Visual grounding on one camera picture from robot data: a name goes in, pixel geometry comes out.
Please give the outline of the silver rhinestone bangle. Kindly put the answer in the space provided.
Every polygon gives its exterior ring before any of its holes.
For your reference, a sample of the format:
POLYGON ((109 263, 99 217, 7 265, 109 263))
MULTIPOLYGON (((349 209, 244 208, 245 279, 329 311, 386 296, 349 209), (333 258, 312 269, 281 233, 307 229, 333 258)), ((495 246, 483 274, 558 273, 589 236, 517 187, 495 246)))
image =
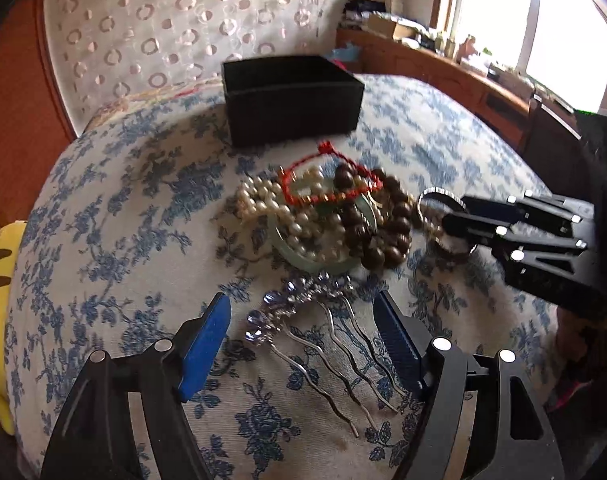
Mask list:
POLYGON ((416 212, 419 223, 441 258, 462 262, 474 255, 477 244, 449 235, 443 227, 447 214, 468 214, 468 208, 459 196, 437 186, 425 188, 416 200, 416 212))

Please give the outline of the green jade bangle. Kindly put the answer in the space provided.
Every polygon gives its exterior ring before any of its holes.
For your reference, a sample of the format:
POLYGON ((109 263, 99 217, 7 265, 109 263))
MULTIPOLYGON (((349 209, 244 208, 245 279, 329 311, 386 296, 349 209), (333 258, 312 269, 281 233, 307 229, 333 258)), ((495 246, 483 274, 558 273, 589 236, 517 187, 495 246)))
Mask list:
POLYGON ((327 229, 312 242, 302 240, 298 245, 290 244, 288 236, 279 218, 268 216, 268 240, 290 266, 311 274, 321 271, 341 274, 361 266, 359 258, 351 257, 346 247, 338 245, 339 237, 334 230, 327 229))

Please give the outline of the purple flower hair comb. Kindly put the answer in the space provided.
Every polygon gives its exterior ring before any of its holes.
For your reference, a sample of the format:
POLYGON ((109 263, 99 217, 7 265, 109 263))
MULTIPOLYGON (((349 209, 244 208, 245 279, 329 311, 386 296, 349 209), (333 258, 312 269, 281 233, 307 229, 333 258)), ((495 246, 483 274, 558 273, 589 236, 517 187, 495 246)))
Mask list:
POLYGON ((248 312, 245 338, 284 362, 354 437, 360 437, 358 423, 322 384, 322 372, 340 385, 340 392, 371 429, 377 428, 375 416, 358 388, 365 387, 378 408, 393 414, 399 413, 407 392, 364 330, 353 305, 354 292, 347 274, 319 272, 293 278, 283 288, 266 292, 260 306, 248 312))

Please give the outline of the black jewelry box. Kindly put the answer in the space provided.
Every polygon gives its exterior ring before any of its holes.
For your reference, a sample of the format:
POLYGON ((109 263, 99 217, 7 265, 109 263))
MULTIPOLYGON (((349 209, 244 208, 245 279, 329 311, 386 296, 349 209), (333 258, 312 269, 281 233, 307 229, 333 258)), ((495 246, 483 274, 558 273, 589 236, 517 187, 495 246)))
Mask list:
POLYGON ((320 55, 266 56, 222 65, 230 140, 255 148, 358 127, 364 84, 320 55))

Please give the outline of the wooden side cabinet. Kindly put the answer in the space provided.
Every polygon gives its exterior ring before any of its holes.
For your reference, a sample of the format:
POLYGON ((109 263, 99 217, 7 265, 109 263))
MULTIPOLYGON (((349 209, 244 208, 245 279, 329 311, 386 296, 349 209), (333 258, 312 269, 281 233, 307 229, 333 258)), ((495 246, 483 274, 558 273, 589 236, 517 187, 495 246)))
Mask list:
POLYGON ((336 30, 336 44, 361 49, 363 74, 405 76, 430 84, 476 115, 513 148, 522 148, 535 127, 576 131, 576 119, 537 94, 528 101, 487 77, 471 73, 426 49, 411 49, 392 39, 349 28, 336 30))

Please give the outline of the pink figurine on cabinet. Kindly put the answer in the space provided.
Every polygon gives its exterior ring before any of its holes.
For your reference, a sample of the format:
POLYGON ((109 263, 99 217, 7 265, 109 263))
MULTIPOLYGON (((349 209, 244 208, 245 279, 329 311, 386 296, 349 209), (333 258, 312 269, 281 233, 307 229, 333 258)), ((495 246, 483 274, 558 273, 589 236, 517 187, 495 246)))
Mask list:
POLYGON ((476 37, 468 35, 460 44, 459 50, 457 50, 456 61, 460 63, 464 58, 470 58, 478 53, 479 51, 476 48, 476 37))

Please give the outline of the cardboard box on cabinet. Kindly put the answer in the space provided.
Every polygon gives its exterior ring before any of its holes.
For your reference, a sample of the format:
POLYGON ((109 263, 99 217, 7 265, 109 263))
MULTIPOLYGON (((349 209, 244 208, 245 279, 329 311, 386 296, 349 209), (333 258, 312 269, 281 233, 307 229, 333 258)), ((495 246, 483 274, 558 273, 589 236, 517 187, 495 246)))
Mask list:
POLYGON ((382 13, 369 15, 365 22, 365 28, 369 32, 375 32, 375 34, 393 40, 415 38, 418 34, 425 32, 425 27, 421 24, 399 16, 382 13))

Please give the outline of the pink floral quilt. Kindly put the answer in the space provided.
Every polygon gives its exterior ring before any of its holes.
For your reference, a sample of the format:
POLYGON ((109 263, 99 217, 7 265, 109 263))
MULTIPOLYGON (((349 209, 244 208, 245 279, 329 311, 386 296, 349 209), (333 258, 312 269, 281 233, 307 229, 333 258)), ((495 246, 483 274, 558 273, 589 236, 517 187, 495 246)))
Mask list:
POLYGON ((103 105, 88 122, 83 130, 84 133, 90 132, 107 122, 113 122, 117 118, 133 113, 136 110, 163 103, 168 100, 185 98, 201 91, 223 89, 223 80, 220 76, 207 78, 203 81, 181 82, 181 84, 171 84, 159 89, 147 90, 140 93, 131 94, 119 98, 116 101, 103 105))

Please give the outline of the circle patterned lace headboard cover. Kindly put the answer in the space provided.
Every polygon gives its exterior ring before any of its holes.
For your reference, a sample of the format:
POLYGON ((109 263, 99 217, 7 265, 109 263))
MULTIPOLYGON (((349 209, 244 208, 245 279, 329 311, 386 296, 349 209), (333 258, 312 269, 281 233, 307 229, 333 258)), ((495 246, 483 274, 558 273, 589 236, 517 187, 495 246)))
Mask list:
POLYGON ((75 133, 132 94, 218 75, 227 61, 331 50, 347 0, 44 0, 75 133))

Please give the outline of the window with white frame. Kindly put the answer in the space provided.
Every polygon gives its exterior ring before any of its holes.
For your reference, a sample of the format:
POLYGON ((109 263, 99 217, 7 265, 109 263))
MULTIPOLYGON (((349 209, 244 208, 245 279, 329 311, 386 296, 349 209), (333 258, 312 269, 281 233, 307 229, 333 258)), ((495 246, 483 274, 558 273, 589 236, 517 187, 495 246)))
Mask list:
POLYGON ((527 78, 588 112, 607 113, 606 0, 435 0, 454 44, 468 35, 477 55, 461 63, 527 78))

